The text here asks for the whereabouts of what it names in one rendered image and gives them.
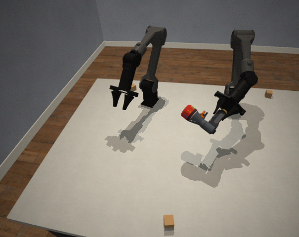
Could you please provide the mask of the small tan cube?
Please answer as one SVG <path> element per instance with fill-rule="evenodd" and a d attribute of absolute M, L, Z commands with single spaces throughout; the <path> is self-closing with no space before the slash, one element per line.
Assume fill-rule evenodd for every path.
<path fill-rule="evenodd" d="M 174 228 L 173 215 L 164 215 L 165 228 Z"/>
<path fill-rule="evenodd" d="M 135 91 L 136 90 L 136 85 L 133 83 L 132 86 L 131 86 L 131 91 Z"/>
<path fill-rule="evenodd" d="M 273 92 L 271 90 L 266 90 L 265 97 L 271 98 L 272 94 L 273 94 Z"/>

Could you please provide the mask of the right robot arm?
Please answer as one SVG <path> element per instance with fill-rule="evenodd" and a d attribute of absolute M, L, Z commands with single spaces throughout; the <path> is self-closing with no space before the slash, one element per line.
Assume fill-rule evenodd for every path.
<path fill-rule="evenodd" d="M 123 71 L 121 78 L 133 81 L 136 67 L 140 65 L 142 56 L 147 50 L 147 46 L 152 44 L 152 51 L 146 75 L 142 76 L 139 88 L 143 92 L 143 102 L 141 105 L 154 107 L 158 98 L 158 79 L 155 77 L 157 64 L 161 48 L 165 45 L 167 37 L 166 28 L 148 26 L 146 35 L 141 42 L 138 42 L 133 49 L 123 57 Z M 148 79 L 148 80 L 147 80 Z M 152 81 L 149 81 L 152 80 Z"/>

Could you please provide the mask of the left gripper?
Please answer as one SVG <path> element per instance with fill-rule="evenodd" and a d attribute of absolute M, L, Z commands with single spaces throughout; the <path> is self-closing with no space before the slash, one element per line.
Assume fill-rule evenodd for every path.
<path fill-rule="evenodd" d="M 223 103 L 225 103 L 227 106 L 231 107 L 232 109 L 223 117 L 222 121 L 235 114 L 236 112 L 240 113 L 240 115 L 242 116 L 246 111 L 238 104 L 242 98 L 243 98 L 243 95 L 237 91 L 237 90 L 232 90 L 228 95 L 225 95 L 219 91 L 217 91 L 215 94 L 214 94 L 215 97 L 218 97 L 219 100 L 217 102 L 217 105 L 216 105 L 216 109 L 214 111 L 213 114 L 215 114 L 217 112 L 217 110 L 221 107 L 221 105 Z"/>

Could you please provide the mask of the grey hose nozzle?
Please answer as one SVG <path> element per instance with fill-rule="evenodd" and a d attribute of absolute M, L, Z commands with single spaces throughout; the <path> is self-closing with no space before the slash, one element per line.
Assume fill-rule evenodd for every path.
<path fill-rule="evenodd" d="M 187 105 L 181 113 L 181 116 L 187 121 L 199 125 L 203 130 L 205 130 L 208 134 L 213 134 L 216 132 L 219 122 L 223 119 L 223 117 L 227 114 L 225 109 L 217 110 L 217 112 L 213 115 L 213 117 L 207 122 L 205 120 L 208 112 L 203 111 L 199 114 L 197 109 L 195 109 L 191 105 Z M 204 114 L 205 113 L 205 114 Z"/>

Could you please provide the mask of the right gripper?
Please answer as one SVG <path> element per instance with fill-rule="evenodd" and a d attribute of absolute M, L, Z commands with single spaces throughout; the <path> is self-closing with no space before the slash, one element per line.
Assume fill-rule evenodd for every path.
<path fill-rule="evenodd" d="M 138 97 L 139 93 L 131 91 L 130 90 L 131 86 L 132 86 L 132 81 L 128 80 L 128 79 L 123 79 L 123 78 L 120 79 L 118 87 L 110 85 L 110 89 L 113 90 L 113 91 L 111 91 L 112 96 L 113 96 L 113 107 L 117 106 L 121 93 L 125 93 L 122 91 L 127 92 L 127 93 L 125 93 L 123 110 L 127 109 L 129 103 L 134 99 L 134 97 Z"/>

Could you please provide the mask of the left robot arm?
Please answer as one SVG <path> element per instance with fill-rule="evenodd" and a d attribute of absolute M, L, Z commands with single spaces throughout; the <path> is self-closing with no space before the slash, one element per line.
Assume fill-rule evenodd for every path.
<path fill-rule="evenodd" d="M 231 82 L 225 86 L 224 94 L 237 90 L 243 99 L 258 77 L 254 72 L 254 62 L 251 60 L 251 45 L 255 37 L 254 30 L 234 30 L 231 35 L 233 49 L 233 64 Z M 232 86 L 232 87 L 231 87 Z"/>

